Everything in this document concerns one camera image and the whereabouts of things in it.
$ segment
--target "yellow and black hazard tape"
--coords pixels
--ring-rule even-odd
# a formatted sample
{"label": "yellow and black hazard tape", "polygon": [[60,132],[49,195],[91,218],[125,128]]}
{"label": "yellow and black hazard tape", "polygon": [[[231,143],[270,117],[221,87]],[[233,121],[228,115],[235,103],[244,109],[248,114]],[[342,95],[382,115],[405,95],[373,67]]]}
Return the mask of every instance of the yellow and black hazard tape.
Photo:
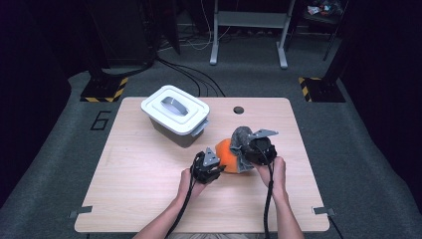
{"label": "yellow and black hazard tape", "polygon": [[115,92],[113,97],[109,98],[89,98],[89,97],[81,97],[81,102],[91,102],[91,103],[99,103],[99,102],[116,102],[120,98],[121,94],[123,93],[124,87],[126,86],[127,78],[121,80],[120,85],[118,86],[117,91]]}
{"label": "yellow and black hazard tape", "polygon": [[305,100],[307,102],[312,102],[313,99],[311,98],[310,91],[308,90],[305,80],[320,81],[321,78],[299,78],[299,84],[301,84],[302,93],[304,94]]}

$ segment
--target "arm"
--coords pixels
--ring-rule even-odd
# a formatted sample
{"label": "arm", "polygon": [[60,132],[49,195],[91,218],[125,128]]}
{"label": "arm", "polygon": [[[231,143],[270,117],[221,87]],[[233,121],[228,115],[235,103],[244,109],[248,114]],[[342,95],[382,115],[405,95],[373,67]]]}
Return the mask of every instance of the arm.
{"label": "arm", "polygon": [[[254,165],[268,186],[270,182],[270,172],[267,165]],[[293,214],[289,202],[289,195],[286,190],[286,163],[282,157],[274,159],[273,173],[273,199],[277,210],[277,227],[279,239],[304,238],[304,233]]]}
{"label": "arm", "polygon": [[[161,214],[142,228],[142,230],[140,230],[133,239],[163,239],[165,237],[183,206],[187,191],[189,190],[190,175],[189,168],[182,171],[176,197],[170,202],[168,207],[161,212]],[[205,186],[205,184],[196,183],[193,187],[189,201],[197,198]]]}

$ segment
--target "dark background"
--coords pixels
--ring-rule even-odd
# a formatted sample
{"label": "dark background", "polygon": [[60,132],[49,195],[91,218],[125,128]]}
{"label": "dark background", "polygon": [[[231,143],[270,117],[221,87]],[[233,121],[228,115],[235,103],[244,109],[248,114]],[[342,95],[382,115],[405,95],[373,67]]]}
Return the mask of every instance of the dark background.
{"label": "dark background", "polygon": [[[68,78],[88,68],[75,31],[88,39],[94,60],[108,67],[85,6],[82,0],[0,3],[2,204],[66,105],[71,90]],[[341,69],[340,78],[375,144],[408,183],[422,210],[422,23],[418,3],[357,0],[346,20],[349,25],[344,28],[357,32],[351,43],[345,41],[346,61],[335,67]]]}

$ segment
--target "orange object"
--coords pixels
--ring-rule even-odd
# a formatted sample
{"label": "orange object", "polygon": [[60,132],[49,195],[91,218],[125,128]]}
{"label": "orange object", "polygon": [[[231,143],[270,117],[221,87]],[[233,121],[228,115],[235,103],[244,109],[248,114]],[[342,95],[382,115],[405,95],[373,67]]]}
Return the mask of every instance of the orange object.
{"label": "orange object", "polygon": [[215,145],[215,154],[220,158],[220,166],[226,165],[224,171],[238,172],[237,156],[230,150],[230,138],[226,138]]}

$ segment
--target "white lid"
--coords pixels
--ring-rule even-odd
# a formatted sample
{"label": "white lid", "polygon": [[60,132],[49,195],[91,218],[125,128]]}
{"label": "white lid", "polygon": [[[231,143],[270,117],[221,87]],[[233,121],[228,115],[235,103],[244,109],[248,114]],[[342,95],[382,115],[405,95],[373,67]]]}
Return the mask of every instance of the white lid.
{"label": "white lid", "polygon": [[210,112],[208,105],[173,86],[162,87],[142,101],[140,107],[155,121],[179,135],[192,132]]}

